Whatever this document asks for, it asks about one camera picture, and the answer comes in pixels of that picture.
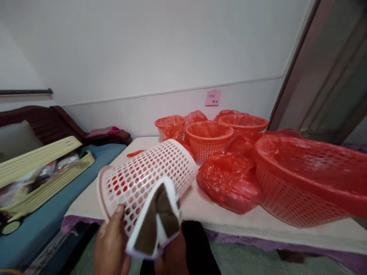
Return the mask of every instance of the white plastic basket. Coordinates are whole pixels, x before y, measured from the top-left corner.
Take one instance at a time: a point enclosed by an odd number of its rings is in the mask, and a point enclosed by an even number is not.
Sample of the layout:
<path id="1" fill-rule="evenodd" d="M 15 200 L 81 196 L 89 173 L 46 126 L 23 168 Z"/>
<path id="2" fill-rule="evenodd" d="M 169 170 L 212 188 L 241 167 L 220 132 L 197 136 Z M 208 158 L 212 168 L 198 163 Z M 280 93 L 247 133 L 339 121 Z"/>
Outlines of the white plastic basket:
<path id="1" fill-rule="evenodd" d="M 106 166 L 98 174 L 97 197 L 109 221 L 118 204 L 126 204 L 125 232 L 130 236 L 140 210 L 155 182 L 167 176 L 181 197 L 197 173 L 190 153 L 168 139 L 117 167 Z"/>

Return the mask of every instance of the pillow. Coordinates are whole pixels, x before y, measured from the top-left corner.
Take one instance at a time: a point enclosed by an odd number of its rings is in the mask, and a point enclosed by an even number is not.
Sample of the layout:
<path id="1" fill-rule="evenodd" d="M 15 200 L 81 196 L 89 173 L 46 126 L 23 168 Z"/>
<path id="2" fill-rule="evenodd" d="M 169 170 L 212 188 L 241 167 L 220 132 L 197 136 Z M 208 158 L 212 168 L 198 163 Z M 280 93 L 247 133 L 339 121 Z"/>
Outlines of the pillow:
<path id="1" fill-rule="evenodd" d="M 43 146 L 28 121 L 0 128 L 0 163 Z"/>

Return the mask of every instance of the wooden bed frame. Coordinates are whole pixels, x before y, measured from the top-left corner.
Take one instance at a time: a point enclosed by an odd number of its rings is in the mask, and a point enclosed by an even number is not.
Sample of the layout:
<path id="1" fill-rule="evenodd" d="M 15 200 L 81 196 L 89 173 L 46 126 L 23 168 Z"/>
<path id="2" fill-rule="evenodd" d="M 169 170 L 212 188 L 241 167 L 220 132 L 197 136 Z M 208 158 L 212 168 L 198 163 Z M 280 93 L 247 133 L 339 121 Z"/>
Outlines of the wooden bed frame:
<path id="1" fill-rule="evenodd" d="M 45 145 L 68 136 L 75 136 L 84 146 L 108 143 L 129 145 L 132 141 L 130 134 L 125 131 L 86 139 L 88 133 L 84 132 L 60 106 L 26 106 L 0 112 L 0 127 L 24 120 L 29 122 L 34 133 Z"/>

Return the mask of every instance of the human hand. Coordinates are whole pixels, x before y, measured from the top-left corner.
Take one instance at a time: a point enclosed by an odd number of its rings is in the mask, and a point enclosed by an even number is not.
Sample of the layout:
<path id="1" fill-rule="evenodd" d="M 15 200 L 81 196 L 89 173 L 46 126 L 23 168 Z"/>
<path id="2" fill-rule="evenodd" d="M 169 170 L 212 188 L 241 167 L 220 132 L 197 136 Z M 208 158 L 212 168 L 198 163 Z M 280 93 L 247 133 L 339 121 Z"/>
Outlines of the human hand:
<path id="1" fill-rule="evenodd" d="M 119 204 L 110 222 L 103 222 L 94 248 L 94 270 L 96 275 L 127 275 L 131 257 L 125 253 L 127 236 L 123 219 L 125 207 Z"/>
<path id="2" fill-rule="evenodd" d="M 156 275 L 189 275 L 186 265 L 186 243 L 184 235 L 180 234 L 164 249 L 164 255 L 154 262 Z"/>

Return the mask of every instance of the pink sticky note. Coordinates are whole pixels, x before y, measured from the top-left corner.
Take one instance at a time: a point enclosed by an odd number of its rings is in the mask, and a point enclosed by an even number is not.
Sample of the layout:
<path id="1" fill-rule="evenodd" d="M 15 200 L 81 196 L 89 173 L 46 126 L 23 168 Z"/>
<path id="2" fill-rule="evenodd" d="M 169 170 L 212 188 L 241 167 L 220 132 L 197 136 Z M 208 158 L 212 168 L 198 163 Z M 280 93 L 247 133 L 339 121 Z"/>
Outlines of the pink sticky note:
<path id="1" fill-rule="evenodd" d="M 206 94 L 206 106 L 219 106 L 222 91 L 208 91 Z"/>

